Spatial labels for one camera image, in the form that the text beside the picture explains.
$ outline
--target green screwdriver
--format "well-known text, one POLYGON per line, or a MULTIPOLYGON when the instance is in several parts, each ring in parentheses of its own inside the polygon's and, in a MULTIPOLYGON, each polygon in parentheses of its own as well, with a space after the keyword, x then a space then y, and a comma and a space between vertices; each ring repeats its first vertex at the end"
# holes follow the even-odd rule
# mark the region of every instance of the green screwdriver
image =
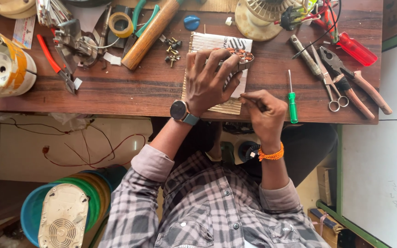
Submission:
POLYGON ((289 83, 290 83, 290 93, 287 94, 287 97, 289 98, 290 122, 295 124, 298 122, 298 114, 296 112, 295 92, 292 91, 292 79, 290 78, 290 70, 289 70, 289 83))

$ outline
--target stacked bucket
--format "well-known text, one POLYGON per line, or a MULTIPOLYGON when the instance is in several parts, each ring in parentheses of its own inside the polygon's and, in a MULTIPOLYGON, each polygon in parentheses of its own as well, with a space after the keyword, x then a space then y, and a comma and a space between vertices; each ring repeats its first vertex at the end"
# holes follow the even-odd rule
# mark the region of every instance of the stacked bucket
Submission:
POLYGON ((82 189, 88 196, 88 215, 85 232, 102 220, 109 212, 111 192, 115 190, 127 169, 113 165, 105 169, 84 170, 33 190, 24 201, 21 209, 21 225, 29 241, 39 247, 38 233, 44 199, 50 189, 61 183, 70 183, 82 189))

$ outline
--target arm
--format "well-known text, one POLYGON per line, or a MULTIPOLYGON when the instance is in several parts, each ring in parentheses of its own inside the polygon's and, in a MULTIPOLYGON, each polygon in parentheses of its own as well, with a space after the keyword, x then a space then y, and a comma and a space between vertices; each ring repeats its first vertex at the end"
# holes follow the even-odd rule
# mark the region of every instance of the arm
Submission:
MULTIPOLYGON (((231 56, 225 49, 187 55, 185 102, 191 114, 201 116, 229 99, 240 83, 241 73, 233 76, 223 91, 224 82, 239 61, 240 57, 231 56), (220 60, 226 57, 229 59, 214 75, 220 60)), ((99 247, 154 247, 158 189, 166 181, 174 165, 172 159, 191 128, 187 123, 170 119, 151 144, 132 159, 130 170, 111 195, 110 217, 99 247)))
MULTIPOLYGON (((252 127, 265 154, 280 150, 280 136, 288 105, 266 90, 244 93, 240 101, 251 115, 252 127)), ((284 158, 263 159, 260 200, 262 207, 273 212, 301 211, 300 198, 287 175, 284 158)))

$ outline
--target green-handled pliers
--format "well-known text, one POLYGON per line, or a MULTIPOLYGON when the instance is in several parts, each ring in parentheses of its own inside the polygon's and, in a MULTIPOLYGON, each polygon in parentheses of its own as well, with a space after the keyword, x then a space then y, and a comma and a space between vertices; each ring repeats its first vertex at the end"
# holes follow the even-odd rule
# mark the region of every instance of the green-handled pliers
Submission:
POLYGON ((122 58, 125 56, 126 53, 133 47, 134 43, 136 42, 137 38, 139 38, 143 31, 145 31, 146 27, 150 24, 150 22, 154 19, 156 14, 159 12, 160 7, 159 5, 154 6, 154 11, 150 17, 150 19, 146 22, 146 24, 141 27, 138 31, 137 30, 137 20, 139 19, 140 11, 142 10, 143 6, 145 6, 146 0, 140 0, 139 3, 137 3, 136 7, 134 8, 133 11, 133 17, 131 18, 131 21, 133 22, 133 27, 134 27, 134 32, 133 34, 128 37, 127 42, 125 43, 125 48, 124 48, 124 53, 122 55, 122 58))

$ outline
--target wooden workbench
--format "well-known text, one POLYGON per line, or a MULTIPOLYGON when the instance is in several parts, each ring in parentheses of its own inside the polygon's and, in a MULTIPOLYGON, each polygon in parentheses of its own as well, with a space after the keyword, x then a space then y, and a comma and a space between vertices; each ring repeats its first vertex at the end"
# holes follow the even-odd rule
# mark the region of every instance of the wooden workbench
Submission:
MULTIPOLYGON (((374 87, 379 87, 381 68, 381 37, 382 10, 381 0, 343 0, 342 13, 339 20, 339 31, 346 31, 350 37, 360 41, 378 56, 378 61, 369 67, 362 66, 355 59, 336 46, 323 44, 329 41, 325 36, 318 45, 332 49, 344 61, 350 70, 362 70, 363 77, 374 87)), ((225 25, 225 20, 233 13, 187 12, 180 11, 164 31, 165 36, 175 37, 187 44, 190 32, 183 27, 183 18, 187 14, 196 14, 201 18, 197 32, 243 37, 235 25, 225 25)), ((15 20, 0 16, 0 33, 6 37, 13 36, 15 20)), ((328 109, 329 98, 324 85, 317 81, 302 58, 292 60, 296 53, 288 39, 296 34, 303 45, 314 41, 324 31, 315 25, 302 25, 296 31, 281 31, 280 34, 267 42, 254 42, 252 53, 255 62, 249 69, 246 92, 266 89, 279 99, 287 100, 289 82, 287 70, 292 71, 292 85, 296 93, 298 117, 301 122, 328 122, 351 124, 378 123, 378 106, 357 85, 352 88, 372 111, 376 118, 368 121, 351 103, 338 112, 328 109)), ((31 50, 26 50, 37 66, 38 77, 32 89, 17 97, 0 98, 0 111, 15 112, 61 112, 61 113, 94 113, 139 116, 168 116, 169 106, 175 99, 181 98, 182 82, 185 73, 187 45, 179 49, 182 59, 176 62, 174 68, 164 62, 167 47, 157 41, 150 52, 146 54, 139 67, 130 71, 124 66, 114 66, 108 63, 106 73, 101 70, 101 63, 89 69, 78 68, 74 77, 83 83, 73 96, 65 90, 60 77, 52 70, 45 58, 36 34, 42 34, 53 58, 58 64, 63 63, 53 48, 52 33, 46 27, 36 24, 34 41, 31 50)), ((109 48, 113 55, 120 56, 121 49, 109 48)), ((240 115, 229 115, 208 111, 203 117, 220 120, 249 120, 245 109, 240 115)))

